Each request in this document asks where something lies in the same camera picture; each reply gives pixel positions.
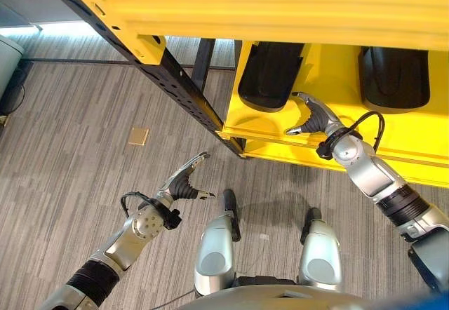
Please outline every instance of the floor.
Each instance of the floor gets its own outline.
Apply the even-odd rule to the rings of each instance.
[[[233,79],[223,70],[208,77],[206,97],[221,117]],[[408,244],[344,173],[238,159],[131,66],[35,62],[25,88],[0,137],[0,309],[36,308],[121,228],[121,194],[154,193],[205,150],[212,157],[192,184],[235,191],[238,274],[294,279],[304,214],[318,206],[340,238],[346,292],[378,299],[425,290]],[[149,128],[145,146],[127,144],[133,126]],[[411,186],[449,213],[448,190]],[[194,298],[196,247],[220,204],[175,207],[181,225],[145,248],[103,309],[176,309]]]

